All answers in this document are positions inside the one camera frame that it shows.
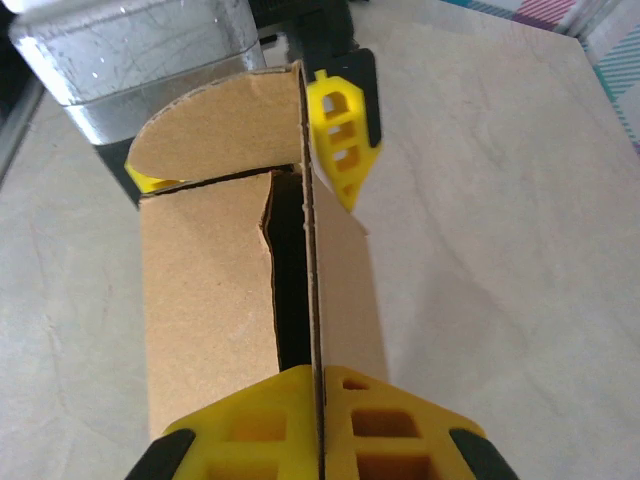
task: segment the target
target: cardboard piece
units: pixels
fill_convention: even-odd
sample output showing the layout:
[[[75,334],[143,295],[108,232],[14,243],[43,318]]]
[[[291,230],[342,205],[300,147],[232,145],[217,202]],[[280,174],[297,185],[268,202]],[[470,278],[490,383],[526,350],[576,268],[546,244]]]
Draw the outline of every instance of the cardboard piece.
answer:
[[[297,65],[248,73],[178,99],[132,145],[136,170],[191,180],[140,203],[154,437],[312,359],[316,381],[323,359],[386,380],[364,231],[313,172],[305,108]]]

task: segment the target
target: cardboard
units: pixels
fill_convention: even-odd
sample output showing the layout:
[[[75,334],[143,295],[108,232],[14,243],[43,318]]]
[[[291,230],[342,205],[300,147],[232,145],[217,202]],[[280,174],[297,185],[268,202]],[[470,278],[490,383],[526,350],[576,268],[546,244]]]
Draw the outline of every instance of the cardboard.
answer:
[[[305,109],[297,65],[249,73],[132,145],[138,171],[189,180],[140,203],[152,436],[294,364],[320,418],[323,363],[386,380],[364,231],[313,171]]]

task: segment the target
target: cardboard box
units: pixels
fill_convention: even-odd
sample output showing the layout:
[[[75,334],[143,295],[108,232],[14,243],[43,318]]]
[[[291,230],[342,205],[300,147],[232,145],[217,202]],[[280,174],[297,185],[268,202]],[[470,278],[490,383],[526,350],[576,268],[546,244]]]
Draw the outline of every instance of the cardboard box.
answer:
[[[386,379],[364,230],[313,171],[298,65],[176,100],[129,161],[185,181],[140,203],[154,437],[312,356]]]

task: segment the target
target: beige marble countertop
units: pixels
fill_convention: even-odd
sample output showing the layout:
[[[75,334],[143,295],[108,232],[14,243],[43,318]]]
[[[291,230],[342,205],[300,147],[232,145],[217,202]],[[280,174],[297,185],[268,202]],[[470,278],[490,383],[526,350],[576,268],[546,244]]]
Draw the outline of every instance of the beige marble countertop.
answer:
[[[353,14],[391,381],[522,479],[637,478],[640,162],[579,44],[436,0]],[[0,477],[124,478],[146,448],[138,235],[46,96],[0,190]]]

